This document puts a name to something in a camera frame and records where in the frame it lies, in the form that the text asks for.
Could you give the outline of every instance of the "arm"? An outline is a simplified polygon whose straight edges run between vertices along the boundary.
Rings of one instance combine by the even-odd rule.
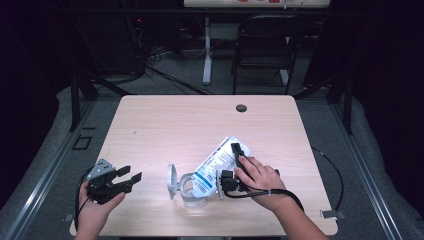
[[[88,182],[84,182],[80,189],[79,206],[81,212],[78,216],[79,227],[75,236],[76,240],[97,239],[97,236],[106,224],[109,213],[125,198],[125,193],[120,193],[103,205],[97,204],[91,199],[84,204],[89,198],[87,187]]]
[[[236,168],[235,173],[249,187],[286,189],[280,176],[272,167],[263,166],[253,157],[240,157],[239,160],[252,178],[240,168]],[[275,214],[289,239],[328,239],[291,197],[273,194],[252,199]]]

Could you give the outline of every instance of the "chair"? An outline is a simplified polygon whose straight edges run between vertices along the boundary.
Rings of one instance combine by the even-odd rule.
[[[308,24],[300,16],[255,15],[244,20],[237,32],[232,66],[233,94],[236,94],[238,68],[285,69],[288,94],[300,43]]]

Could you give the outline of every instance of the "wooden table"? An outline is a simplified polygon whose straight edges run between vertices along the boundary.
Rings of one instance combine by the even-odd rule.
[[[246,112],[236,106],[244,104]],[[116,168],[143,172],[125,200],[110,214],[106,236],[275,236],[285,235],[276,217],[253,200],[220,201],[217,194],[201,209],[184,207],[166,185],[167,166],[178,179],[193,172],[226,136],[246,144],[263,164],[279,169],[287,188],[327,235],[337,232],[298,109],[290,96],[126,96],[115,114],[100,158]],[[73,224],[71,233],[75,234]]]

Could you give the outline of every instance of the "chair leg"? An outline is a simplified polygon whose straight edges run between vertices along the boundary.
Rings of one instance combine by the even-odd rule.
[[[234,74],[234,68],[236,67],[235,65],[235,60],[233,60],[233,64],[231,65],[231,75]]]
[[[291,78],[293,74],[293,67],[291,69],[288,69],[287,71],[289,71],[289,78],[287,79],[286,91],[284,91],[284,95],[289,94],[289,88],[290,88]]]
[[[233,95],[236,95],[236,86],[237,86],[237,66],[234,66],[233,71]]]

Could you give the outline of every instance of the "grommet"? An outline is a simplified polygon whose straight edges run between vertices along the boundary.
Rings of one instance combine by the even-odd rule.
[[[239,104],[239,105],[236,106],[236,110],[237,110],[237,112],[246,112],[247,107],[244,104]]]

